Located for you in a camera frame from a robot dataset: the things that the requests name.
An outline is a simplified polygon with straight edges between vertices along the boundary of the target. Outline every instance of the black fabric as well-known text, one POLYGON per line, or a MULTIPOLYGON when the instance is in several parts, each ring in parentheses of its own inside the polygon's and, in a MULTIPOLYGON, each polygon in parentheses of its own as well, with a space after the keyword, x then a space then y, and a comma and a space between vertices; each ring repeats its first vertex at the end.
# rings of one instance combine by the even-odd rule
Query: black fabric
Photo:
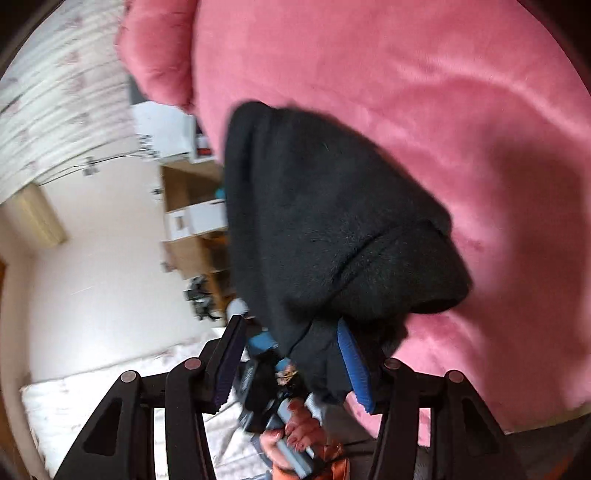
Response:
POLYGON ((445 208, 368 140, 319 115, 249 102, 226 138, 237 293, 325 401, 351 390, 336 323, 380 342, 446 310, 469 276, 445 208))

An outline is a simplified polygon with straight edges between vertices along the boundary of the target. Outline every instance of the metal screw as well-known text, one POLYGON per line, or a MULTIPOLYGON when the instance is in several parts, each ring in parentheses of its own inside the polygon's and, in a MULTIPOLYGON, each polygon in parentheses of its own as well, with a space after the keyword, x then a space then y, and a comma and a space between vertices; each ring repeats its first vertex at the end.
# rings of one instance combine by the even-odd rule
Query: metal screw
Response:
POLYGON ((396 359, 396 358, 387 358, 384 361, 384 366, 388 369, 388 370, 398 370, 401 366, 400 360, 396 359))
POLYGON ((123 374, 121 375, 121 381, 123 383, 130 383, 135 380, 135 377, 137 377, 137 375, 134 371, 127 370, 127 372, 123 372, 123 374))
POLYGON ((462 383, 464 381, 464 374, 457 370, 452 370, 447 374, 447 376, 449 377, 449 380, 454 383, 462 383))
POLYGON ((199 358, 189 358, 185 361, 185 368, 187 370, 196 370, 201 366, 201 360, 199 358))

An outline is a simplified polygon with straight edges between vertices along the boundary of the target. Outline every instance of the white bedsheet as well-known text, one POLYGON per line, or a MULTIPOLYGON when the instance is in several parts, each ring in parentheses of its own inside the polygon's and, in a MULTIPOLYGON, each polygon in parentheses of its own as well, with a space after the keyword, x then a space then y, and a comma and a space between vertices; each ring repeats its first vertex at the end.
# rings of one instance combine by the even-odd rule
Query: white bedsheet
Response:
MULTIPOLYGON (((222 331, 212 329, 190 343, 175 345, 158 355, 22 388, 22 402, 31 433, 50 476, 56 474, 82 426, 124 371, 136 370, 143 377, 170 371, 186 358, 198 356, 203 345, 218 338, 222 331)), ((249 436, 238 428, 240 411, 241 406, 231 394, 217 415, 204 416, 218 480, 250 478, 267 470, 250 444, 249 436)), ((156 410, 154 419, 154 456, 157 478, 167 479, 164 410, 160 409, 156 410)))

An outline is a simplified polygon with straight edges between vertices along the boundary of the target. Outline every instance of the hand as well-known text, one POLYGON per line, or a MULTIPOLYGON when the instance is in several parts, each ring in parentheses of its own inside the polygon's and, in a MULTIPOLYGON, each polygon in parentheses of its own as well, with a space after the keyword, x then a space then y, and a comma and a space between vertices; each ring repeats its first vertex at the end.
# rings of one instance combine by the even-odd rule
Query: hand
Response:
POLYGON ((290 463, 277 449, 277 442, 286 437, 287 444, 298 452, 303 452, 313 445, 326 444, 326 432, 320 422, 312 417, 310 410, 300 399, 291 400, 289 405, 291 418, 282 430, 267 430, 260 437, 261 448, 271 462, 283 470, 291 470, 290 463))

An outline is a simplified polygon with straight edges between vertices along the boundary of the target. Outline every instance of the pink blanket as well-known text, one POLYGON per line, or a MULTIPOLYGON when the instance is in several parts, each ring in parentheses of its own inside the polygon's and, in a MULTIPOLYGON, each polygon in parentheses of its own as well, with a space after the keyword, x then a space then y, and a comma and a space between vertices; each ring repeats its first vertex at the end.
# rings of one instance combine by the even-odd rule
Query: pink blanket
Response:
POLYGON ((474 291, 413 316, 397 357, 463 371, 507 430, 591 400, 591 98, 538 21, 515 0, 195 4, 135 0, 120 53, 219 154, 238 102, 298 105, 375 141, 451 212, 474 291))

